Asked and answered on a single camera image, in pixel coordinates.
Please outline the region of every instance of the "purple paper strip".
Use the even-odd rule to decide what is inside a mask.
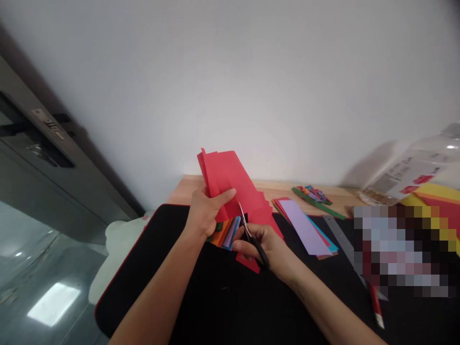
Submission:
[[[303,246],[310,255],[331,255],[331,251],[318,235],[313,224],[305,217],[300,207],[294,200],[280,200],[287,217],[296,230]]]
[[[240,224],[240,219],[241,217],[237,217],[235,221],[233,222],[231,228],[227,232],[227,236],[225,237],[224,243],[222,244],[222,247],[230,249],[231,246],[231,240],[233,239],[233,233],[236,231]]]

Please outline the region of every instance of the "scissors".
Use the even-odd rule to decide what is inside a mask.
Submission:
[[[259,241],[251,235],[251,233],[248,230],[248,224],[246,223],[246,218],[244,217],[244,212],[243,208],[241,207],[241,204],[238,202],[238,205],[240,205],[240,210],[241,210],[241,218],[243,219],[243,224],[244,224],[244,232],[246,233],[246,236],[248,238],[248,242],[252,244],[254,247],[256,247],[257,251],[259,252],[260,257],[262,258],[262,263],[266,268],[268,268],[268,258],[267,255],[265,254],[264,249],[260,245]]]

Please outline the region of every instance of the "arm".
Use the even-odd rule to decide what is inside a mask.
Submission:
[[[201,248],[216,228],[217,212],[235,193],[231,189],[212,199],[203,191],[193,193],[184,231],[121,321],[110,345],[169,343]]]
[[[366,326],[302,261],[268,225],[248,224],[260,241],[273,273],[288,285],[332,345],[386,344]],[[235,234],[233,249],[261,261],[256,248],[239,240],[244,228]]]

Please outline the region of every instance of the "black cutting mat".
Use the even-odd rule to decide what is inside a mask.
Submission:
[[[162,205],[145,228],[96,308],[101,331],[111,337],[179,237],[188,206]],[[295,230],[274,214],[285,241],[358,317],[390,344],[444,343],[458,324],[457,300],[381,301],[386,330],[380,330],[367,290],[341,250],[319,261],[307,254]],[[311,218],[336,244],[322,217]],[[344,233],[353,220],[337,220]],[[270,271],[257,275],[235,261],[236,253],[205,243],[191,276],[171,344],[327,344],[297,296]]]

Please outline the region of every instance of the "hand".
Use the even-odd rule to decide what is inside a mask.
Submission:
[[[281,237],[269,225],[248,224],[249,232],[255,236],[267,255],[270,270],[281,280],[287,281],[292,274],[293,265],[299,261]],[[233,250],[241,252],[247,258],[262,259],[256,247],[246,241],[240,240],[244,234],[244,226],[236,230],[233,237]]]
[[[188,212],[184,233],[190,233],[204,238],[211,236],[216,229],[216,216],[220,208],[228,203],[236,194],[236,189],[208,198],[206,188],[195,190],[192,194],[192,203]]]

